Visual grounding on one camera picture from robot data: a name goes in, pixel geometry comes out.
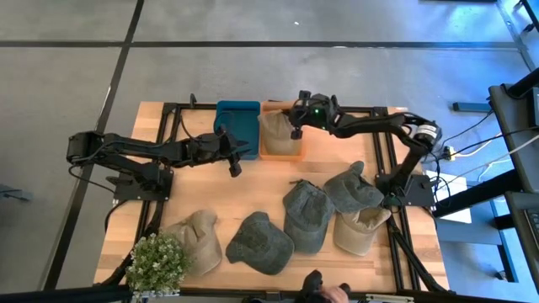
gray floor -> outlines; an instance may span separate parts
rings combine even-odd
[[[135,0],[2,1],[0,40],[123,40],[135,4]],[[523,11],[513,12],[511,4],[504,1],[503,7],[521,29],[529,21]],[[539,55],[535,34],[525,37],[534,58],[536,50]],[[512,38],[493,4],[153,0],[146,1],[135,40],[510,42]],[[118,54],[115,48],[0,48],[0,183],[35,195],[25,204],[0,201],[0,293],[39,288],[74,185],[64,160],[67,137],[94,127]],[[482,115],[453,113],[450,104],[484,101],[488,86],[515,81],[528,72],[513,49],[131,49],[106,130],[128,136],[141,101],[186,102],[190,93],[204,103],[287,99],[309,89],[334,93],[345,105],[405,106],[436,120],[451,136]],[[491,117],[451,144],[465,146],[498,132]],[[504,143],[496,141],[482,156],[489,159],[504,152]],[[470,157],[443,163],[442,171],[458,174],[477,161]],[[485,178],[509,168],[509,163],[500,164]],[[93,179],[103,182],[109,173],[95,169]],[[468,177],[475,180],[480,173]],[[89,188],[59,287],[92,283],[110,201],[108,193]],[[518,244],[511,246],[518,250]],[[505,299],[526,290],[524,299],[539,301],[525,268],[519,285],[489,274],[501,269],[497,251],[490,248],[442,244],[451,288]],[[482,266],[466,267],[459,262],[462,258]],[[462,279],[464,272],[468,279]]]

wooden tabletop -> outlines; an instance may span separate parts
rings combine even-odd
[[[155,141],[163,103],[142,102],[132,137]],[[212,132],[214,110],[182,110],[187,130],[193,135]],[[179,131],[179,138],[185,138]],[[387,149],[382,139],[386,170]],[[397,159],[408,152],[394,138]],[[348,283],[352,291],[395,291],[387,228],[382,226],[369,253],[364,257],[349,254],[333,242],[334,217],[329,223],[323,247],[314,256],[294,253],[285,269],[276,276],[261,274],[245,263],[230,264],[225,249],[243,219],[254,211],[267,212],[270,220],[283,227],[283,196],[300,178],[322,186],[326,180],[343,172],[355,161],[365,163],[364,178],[373,183],[377,173],[372,135],[338,139],[326,131],[303,128],[307,154],[302,162],[241,161],[242,174],[231,178],[228,162],[175,169],[173,188],[165,204],[162,227],[172,225],[200,209],[213,209],[218,216],[215,225],[223,251],[221,264],[199,278],[188,277],[183,287],[234,290],[299,290],[305,277],[314,269],[323,275],[325,285]],[[407,207],[414,251],[436,281],[448,287],[435,224],[423,209]],[[108,278],[130,251],[141,212],[141,201],[127,202],[110,217],[94,281]],[[406,257],[400,252],[405,287],[411,289]]]

potted plant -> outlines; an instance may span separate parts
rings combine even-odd
[[[133,263],[125,276],[137,301],[142,295],[177,293],[191,265],[176,236],[168,232],[142,237],[131,250],[131,257]]]

tan cap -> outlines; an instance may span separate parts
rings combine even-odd
[[[298,155],[302,143],[292,140],[294,130],[288,117],[280,110],[263,113],[259,116],[261,140],[266,151],[271,155]]]
[[[221,245],[213,228],[216,221],[217,215],[213,211],[199,210],[166,228],[176,235],[191,257],[190,274],[201,276],[221,262]]]
[[[351,214],[337,213],[335,245],[349,253],[365,256],[374,242],[376,230],[391,216],[391,211],[369,207]]]

teal container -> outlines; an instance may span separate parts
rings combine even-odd
[[[248,144],[239,148],[239,151],[249,150],[242,156],[242,160],[256,160],[259,157],[260,139],[260,102],[259,101],[229,101],[217,102],[216,118],[213,129],[218,125],[225,125],[237,140]]]

